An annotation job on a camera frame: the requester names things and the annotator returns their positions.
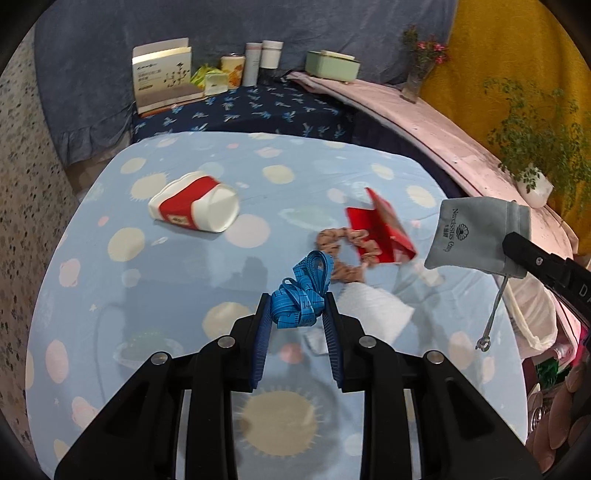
red and white cup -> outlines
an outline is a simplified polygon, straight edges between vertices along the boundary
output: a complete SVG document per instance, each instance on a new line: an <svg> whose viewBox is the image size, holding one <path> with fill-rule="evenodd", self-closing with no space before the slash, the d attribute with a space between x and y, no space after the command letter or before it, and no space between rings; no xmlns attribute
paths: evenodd
<svg viewBox="0 0 591 480"><path fill-rule="evenodd" d="M194 171L166 185L148 203L152 218L193 230L219 233L238 216L236 191Z"/></svg>

green tissue box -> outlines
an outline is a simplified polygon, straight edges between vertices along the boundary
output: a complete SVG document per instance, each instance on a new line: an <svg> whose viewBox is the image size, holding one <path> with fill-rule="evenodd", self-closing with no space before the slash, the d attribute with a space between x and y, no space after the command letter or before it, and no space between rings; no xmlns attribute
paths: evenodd
<svg viewBox="0 0 591 480"><path fill-rule="evenodd" d="M309 51L306 72L314 77L340 82L352 82L357 78L361 64L355 57L332 51Z"/></svg>

red folded paper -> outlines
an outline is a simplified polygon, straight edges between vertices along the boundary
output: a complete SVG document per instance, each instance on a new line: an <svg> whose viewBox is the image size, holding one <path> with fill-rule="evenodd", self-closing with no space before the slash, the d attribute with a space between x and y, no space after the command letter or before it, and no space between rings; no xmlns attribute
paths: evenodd
<svg viewBox="0 0 591 480"><path fill-rule="evenodd" d="M347 208L351 228L368 231L367 240L375 240L382 251L378 256L380 263L405 263L412 260L417 251L398 221L392 205L372 189L365 190L375 209ZM362 248L358 250L360 255L365 253Z"/></svg>

table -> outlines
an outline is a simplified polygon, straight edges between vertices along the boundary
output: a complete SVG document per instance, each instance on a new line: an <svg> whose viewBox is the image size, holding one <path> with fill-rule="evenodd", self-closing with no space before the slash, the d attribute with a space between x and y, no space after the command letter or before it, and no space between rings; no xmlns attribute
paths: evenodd
<svg viewBox="0 0 591 480"><path fill-rule="evenodd" d="M268 132L350 142L355 110L328 95L315 95L293 82L239 87L199 102L140 118L134 141L188 131Z"/></svg>
<svg viewBox="0 0 591 480"><path fill-rule="evenodd" d="M148 215L148 199L166 182L199 168L241 197L241 214L223 234ZM319 230L346 226L346 206L366 206L366 186L392 203L418 249L409 264L379 265L367 275L369 285L416 309L394 347L443 351L524 440L524 380L505 309L491 350L474 349L497 292L494 279L456 267L424 269L444 196L416 162L331 141L185 132L118 154L53 255L27 355L27 406L43 469L53 474L152 352L198 351L254 311L261 293L274 291L313 249ZM349 247L340 257L356 260ZM335 296L341 288L331 286ZM363 395L337 390L328 358L304 341L306 330L274 330L260 388L234 396L242 480L359 478Z"/></svg>

flower logo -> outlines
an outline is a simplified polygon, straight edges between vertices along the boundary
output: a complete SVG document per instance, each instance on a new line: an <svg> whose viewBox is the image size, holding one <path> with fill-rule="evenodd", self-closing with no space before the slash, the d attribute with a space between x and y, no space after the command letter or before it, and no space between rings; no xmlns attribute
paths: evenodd
<svg viewBox="0 0 591 480"><path fill-rule="evenodd" d="M466 225L460 223L456 228L456 237L458 240L464 240L468 236L469 230Z"/></svg>

